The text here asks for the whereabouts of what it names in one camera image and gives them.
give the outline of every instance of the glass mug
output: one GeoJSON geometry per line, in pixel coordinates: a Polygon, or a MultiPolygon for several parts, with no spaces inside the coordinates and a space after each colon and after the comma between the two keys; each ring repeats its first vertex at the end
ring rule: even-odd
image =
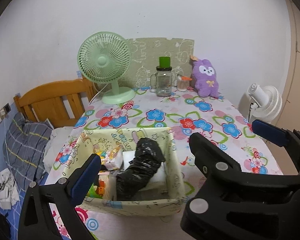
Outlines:
{"type": "Polygon", "coordinates": [[[169,97],[172,93],[172,68],[157,67],[157,73],[150,76],[151,92],[158,97],[169,97]]]}

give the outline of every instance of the blue gripper pad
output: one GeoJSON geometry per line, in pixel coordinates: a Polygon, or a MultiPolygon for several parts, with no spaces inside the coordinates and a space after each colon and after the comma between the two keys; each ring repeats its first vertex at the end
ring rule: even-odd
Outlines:
{"type": "Polygon", "coordinates": [[[289,142],[283,129],[260,120],[252,122],[252,131],[279,147],[286,146],[289,142]]]}
{"type": "Polygon", "coordinates": [[[73,207],[82,204],[87,192],[89,191],[94,179],[96,178],[96,175],[99,173],[101,169],[100,156],[97,154],[91,154],[91,156],[83,164],[83,166],[81,168],[77,168],[74,171],[74,173],[78,169],[84,169],[84,171],[82,172],[82,175],[78,178],[78,180],[75,182],[71,189],[70,203],[73,207]]]}

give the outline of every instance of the fan stand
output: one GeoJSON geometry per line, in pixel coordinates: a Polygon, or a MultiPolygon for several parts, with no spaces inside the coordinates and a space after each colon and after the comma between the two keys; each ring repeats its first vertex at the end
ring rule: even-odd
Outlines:
{"type": "Polygon", "coordinates": [[[107,105],[118,105],[133,99],[136,92],[127,87],[119,87],[118,81],[111,82],[112,89],[104,93],[102,102],[107,105]]]}

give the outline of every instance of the purple plush toy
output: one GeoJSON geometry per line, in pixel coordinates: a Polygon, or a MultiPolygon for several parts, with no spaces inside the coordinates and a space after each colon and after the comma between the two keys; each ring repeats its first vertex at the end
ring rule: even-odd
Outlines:
{"type": "Polygon", "coordinates": [[[191,56],[193,60],[192,76],[196,79],[195,88],[198,90],[199,97],[219,96],[219,84],[217,82],[217,74],[212,64],[207,59],[200,60],[191,56]]]}

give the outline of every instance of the green lid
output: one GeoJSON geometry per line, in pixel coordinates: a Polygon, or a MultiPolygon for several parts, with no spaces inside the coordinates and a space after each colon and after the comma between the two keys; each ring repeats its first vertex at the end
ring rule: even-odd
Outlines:
{"type": "Polygon", "coordinates": [[[159,57],[159,68],[170,68],[170,57],[159,57]]]}

